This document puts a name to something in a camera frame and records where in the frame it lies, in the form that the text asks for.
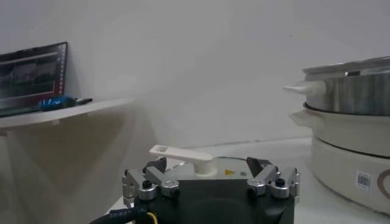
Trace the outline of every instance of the label sticker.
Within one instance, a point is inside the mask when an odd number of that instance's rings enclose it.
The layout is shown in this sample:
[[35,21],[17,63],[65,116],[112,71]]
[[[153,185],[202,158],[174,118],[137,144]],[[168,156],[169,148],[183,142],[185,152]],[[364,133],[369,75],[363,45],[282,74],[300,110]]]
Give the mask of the label sticker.
[[371,175],[369,173],[362,172],[360,170],[356,171],[356,186],[362,188],[366,191],[370,190],[371,187]]
[[232,170],[225,170],[225,176],[229,176],[229,175],[233,175],[235,174],[236,172],[232,171]]

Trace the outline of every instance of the metal bracket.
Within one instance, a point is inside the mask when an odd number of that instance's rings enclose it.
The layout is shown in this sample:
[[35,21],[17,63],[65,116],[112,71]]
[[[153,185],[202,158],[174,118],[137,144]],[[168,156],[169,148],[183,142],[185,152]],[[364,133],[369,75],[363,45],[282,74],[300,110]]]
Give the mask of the metal bracket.
[[274,165],[267,165],[256,177],[247,180],[248,194],[253,197],[258,197],[266,193],[266,186],[270,181],[278,178],[280,172]]
[[275,198],[288,198],[290,195],[298,199],[300,191],[300,173],[296,168],[282,170],[278,179],[271,183],[271,195]]
[[177,198],[180,195],[179,182],[168,178],[156,167],[147,167],[145,177],[160,186],[161,194],[169,198]]
[[141,200],[152,200],[156,197],[156,184],[145,179],[142,174],[135,170],[126,170],[122,177],[123,197],[125,198],[138,196]]

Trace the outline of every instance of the monitor screen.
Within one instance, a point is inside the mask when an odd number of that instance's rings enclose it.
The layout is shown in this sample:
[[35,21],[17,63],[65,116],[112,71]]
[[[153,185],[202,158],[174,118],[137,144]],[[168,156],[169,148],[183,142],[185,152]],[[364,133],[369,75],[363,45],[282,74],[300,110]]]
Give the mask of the monitor screen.
[[0,116],[37,109],[63,94],[67,43],[0,55]]

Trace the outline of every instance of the yellow wire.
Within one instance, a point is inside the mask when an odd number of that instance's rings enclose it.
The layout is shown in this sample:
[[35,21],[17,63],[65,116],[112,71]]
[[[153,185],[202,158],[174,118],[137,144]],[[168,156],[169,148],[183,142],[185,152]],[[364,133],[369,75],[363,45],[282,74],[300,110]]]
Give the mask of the yellow wire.
[[148,212],[148,213],[146,213],[148,216],[150,216],[152,219],[153,219],[153,222],[154,222],[154,224],[158,224],[158,222],[157,222],[157,217],[156,217],[156,215],[155,214],[153,214],[153,213],[151,213],[151,212]]

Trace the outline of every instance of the metal pot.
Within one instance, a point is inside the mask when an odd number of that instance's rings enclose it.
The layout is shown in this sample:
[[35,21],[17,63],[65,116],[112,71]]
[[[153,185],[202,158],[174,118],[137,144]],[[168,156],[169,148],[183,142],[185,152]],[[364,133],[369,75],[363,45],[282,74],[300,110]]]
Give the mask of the metal pot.
[[285,90],[305,94],[309,108],[390,116],[390,57],[304,69],[305,81]]

